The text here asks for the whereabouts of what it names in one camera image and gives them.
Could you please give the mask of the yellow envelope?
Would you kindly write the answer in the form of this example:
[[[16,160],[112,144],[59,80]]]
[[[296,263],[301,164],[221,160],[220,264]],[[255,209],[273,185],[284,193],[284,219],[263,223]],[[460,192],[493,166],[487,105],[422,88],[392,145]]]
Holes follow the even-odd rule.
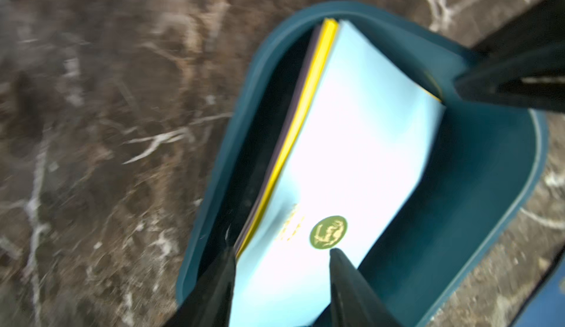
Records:
[[[249,233],[247,234],[247,236],[245,237],[244,245],[242,246],[239,255],[238,256],[235,255],[237,259],[241,256],[244,249],[247,248],[248,244],[252,240],[252,237],[254,236],[257,230],[257,227],[259,227],[260,221],[262,220],[264,212],[266,211],[266,207],[269,204],[269,200],[270,197],[272,196],[275,185],[291,153],[291,150],[294,147],[295,142],[297,141],[297,137],[300,134],[305,119],[308,115],[310,106],[313,102],[314,95],[316,94],[316,90],[318,88],[320,78],[322,77],[322,73],[325,69],[325,65],[327,63],[328,56],[330,54],[332,45],[334,43],[335,36],[338,32],[339,24],[335,19],[326,18],[324,19],[321,26],[322,28],[319,35],[319,41],[316,47],[315,54],[313,55],[313,59],[310,65],[307,79],[305,81],[303,94],[300,98],[300,103],[297,108],[297,113],[294,116],[294,120],[290,126],[290,130],[285,139],[285,143],[282,146],[282,150],[277,160],[277,163],[275,165],[273,175],[269,180],[266,194],[264,195],[263,199],[260,202],[260,207],[258,209],[257,215],[255,216],[255,220],[252,224],[252,227]]]

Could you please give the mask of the lavender envelope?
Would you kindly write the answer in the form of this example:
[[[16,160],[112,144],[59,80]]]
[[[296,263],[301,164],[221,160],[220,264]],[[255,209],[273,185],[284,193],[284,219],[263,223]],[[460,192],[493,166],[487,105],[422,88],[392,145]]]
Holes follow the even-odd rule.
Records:
[[[242,229],[241,233],[239,234],[238,239],[236,240],[235,244],[234,244],[234,251],[236,256],[239,255],[242,246],[244,245],[244,240],[245,237],[247,236],[247,234],[249,233],[252,224],[255,220],[255,216],[257,215],[258,209],[260,207],[260,202],[263,199],[264,195],[266,194],[266,190],[269,184],[269,180],[273,175],[274,169],[275,169],[275,165],[277,163],[277,160],[279,158],[279,155],[281,153],[282,147],[285,143],[285,139],[288,135],[288,132],[290,130],[290,126],[294,120],[294,116],[297,113],[297,108],[298,105],[300,103],[300,98],[303,94],[303,89],[304,89],[304,85],[305,85],[305,81],[307,79],[308,73],[309,73],[309,69],[310,69],[310,65],[313,59],[313,55],[315,54],[316,51],[316,47],[319,41],[319,35],[320,35],[320,31],[321,31],[322,26],[321,25],[317,25],[316,28],[313,29],[312,34],[310,35],[310,41],[308,44],[308,49],[305,55],[305,58],[303,60],[302,66],[301,66],[301,70],[300,70],[300,74],[299,74],[299,78],[297,80],[297,83],[294,87],[294,93],[291,99],[291,103],[290,106],[288,107],[288,111],[285,115],[285,121],[284,124],[282,126],[282,131],[280,132],[278,139],[277,139],[277,143],[275,145],[275,149],[271,152],[271,158],[270,158],[270,162],[269,162],[269,166],[267,167],[266,170],[266,174],[264,176],[264,180],[263,180],[263,184],[260,188],[260,192],[257,195],[256,201],[254,202],[254,205],[250,211],[250,216],[248,216],[247,221],[244,225],[244,228]]]

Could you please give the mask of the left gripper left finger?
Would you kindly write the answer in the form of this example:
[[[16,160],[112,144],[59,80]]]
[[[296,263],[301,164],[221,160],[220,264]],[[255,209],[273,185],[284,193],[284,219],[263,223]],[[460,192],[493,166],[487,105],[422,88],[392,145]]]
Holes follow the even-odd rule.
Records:
[[[192,293],[163,326],[228,326],[235,273],[235,253],[232,247],[228,247],[200,277]]]

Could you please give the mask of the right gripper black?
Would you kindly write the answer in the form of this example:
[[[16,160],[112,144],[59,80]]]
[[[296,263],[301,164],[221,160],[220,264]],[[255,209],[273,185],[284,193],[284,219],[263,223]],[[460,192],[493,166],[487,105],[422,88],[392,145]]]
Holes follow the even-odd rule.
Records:
[[[564,0],[540,0],[472,50],[502,57],[456,78],[463,100],[564,112]]]

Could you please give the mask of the teal plastic storage box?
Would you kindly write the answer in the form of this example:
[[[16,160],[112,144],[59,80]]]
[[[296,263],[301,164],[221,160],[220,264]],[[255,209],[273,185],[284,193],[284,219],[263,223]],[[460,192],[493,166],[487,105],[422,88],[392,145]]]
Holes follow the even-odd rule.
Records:
[[[496,242],[543,172],[543,113],[464,102],[453,82],[481,56],[401,17],[330,1],[282,22],[259,47],[213,168],[176,285],[178,303],[225,247],[283,122],[313,28],[348,19],[447,104],[423,182],[372,247],[360,273],[404,326],[425,326]]]

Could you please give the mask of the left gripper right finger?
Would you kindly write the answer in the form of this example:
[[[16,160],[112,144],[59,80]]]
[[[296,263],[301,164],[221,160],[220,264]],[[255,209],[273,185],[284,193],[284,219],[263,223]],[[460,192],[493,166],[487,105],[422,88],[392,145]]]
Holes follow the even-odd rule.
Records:
[[[400,326],[358,269],[338,248],[330,251],[330,287],[333,326]]]

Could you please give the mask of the light blue envelope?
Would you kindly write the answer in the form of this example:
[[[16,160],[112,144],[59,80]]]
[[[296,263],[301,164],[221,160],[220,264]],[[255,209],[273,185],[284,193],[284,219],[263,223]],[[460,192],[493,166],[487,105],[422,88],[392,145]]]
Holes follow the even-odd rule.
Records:
[[[231,326],[309,326],[330,303],[330,251],[358,267],[422,178],[445,107],[351,22],[259,227],[236,258]]]

